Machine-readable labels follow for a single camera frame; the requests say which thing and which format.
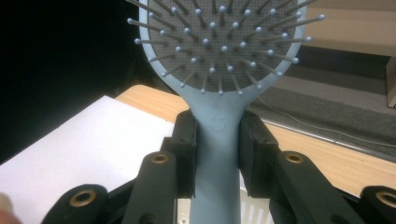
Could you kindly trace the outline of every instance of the ball-tipped bristle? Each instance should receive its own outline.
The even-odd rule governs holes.
[[[258,81],[277,71],[280,63],[297,63],[288,56],[293,44],[310,42],[311,37],[293,39],[299,26],[322,21],[324,15],[300,20],[309,3],[298,0],[148,0],[148,22],[128,23],[148,29],[149,44],[167,71],[186,85],[201,90],[242,94],[245,87],[262,87]]]

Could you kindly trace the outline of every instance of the wooden table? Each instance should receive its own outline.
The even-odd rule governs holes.
[[[179,112],[189,108],[178,96],[141,85],[133,86],[117,100],[171,122],[175,122]],[[339,189],[355,196],[359,196],[366,186],[383,185],[396,189],[396,163],[271,124],[265,125],[277,139],[281,150],[304,153]]]

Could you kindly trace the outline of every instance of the light blue hairbrush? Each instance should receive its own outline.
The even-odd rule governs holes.
[[[192,224],[240,223],[238,125],[286,72],[315,0],[128,0],[148,61],[199,122]]]

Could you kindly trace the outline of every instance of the white object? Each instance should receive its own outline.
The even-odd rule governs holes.
[[[136,177],[174,124],[103,97],[0,166],[0,191],[24,224],[40,223],[58,199],[82,184],[111,191]]]

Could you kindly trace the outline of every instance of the brass insert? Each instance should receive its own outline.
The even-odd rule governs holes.
[[[384,203],[392,208],[396,208],[396,194],[386,191],[379,191],[375,194],[375,196],[381,203]]]
[[[164,163],[164,162],[168,161],[168,157],[165,155],[157,155],[157,156],[153,157],[151,159],[151,161],[153,161],[155,163]]]
[[[70,205],[73,207],[82,207],[93,202],[95,198],[96,192],[94,189],[83,189],[73,195],[70,199]]]
[[[288,154],[286,155],[286,160],[294,162],[294,163],[301,163],[304,161],[304,159],[297,155],[297,154]]]

